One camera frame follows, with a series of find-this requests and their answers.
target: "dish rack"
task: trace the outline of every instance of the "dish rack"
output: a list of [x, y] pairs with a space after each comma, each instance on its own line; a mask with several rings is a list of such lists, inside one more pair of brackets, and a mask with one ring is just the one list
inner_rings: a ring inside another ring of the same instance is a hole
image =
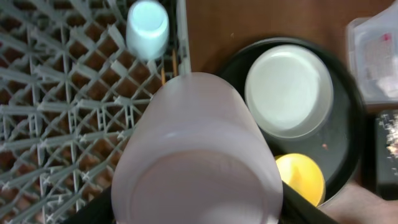
[[60, 223], [112, 181], [161, 69], [190, 72], [185, 0], [163, 0], [166, 54], [126, 50], [128, 0], [0, 4], [0, 222]]

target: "black tray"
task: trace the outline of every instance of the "black tray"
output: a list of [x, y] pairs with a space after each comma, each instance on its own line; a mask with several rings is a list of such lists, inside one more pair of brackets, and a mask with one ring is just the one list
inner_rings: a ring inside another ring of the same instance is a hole
[[286, 141], [264, 131], [262, 134], [275, 156], [296, 152], [311, 157], [325, 177], [325, 200], [328, 200], [353, 175], [363, 150], [365, 134], [365, 109], [361, 95], [343, 64], [334, 55], [311, 42], [291, 37], [274, 37], [240, 50], [216, 75], [234, 86], [244, 98], [244, 84], [251, 65], [266, 50], [283, 44], [305, 47], [322, 59], [333, 82], [333, 107], [323, 127], [305, 139]]

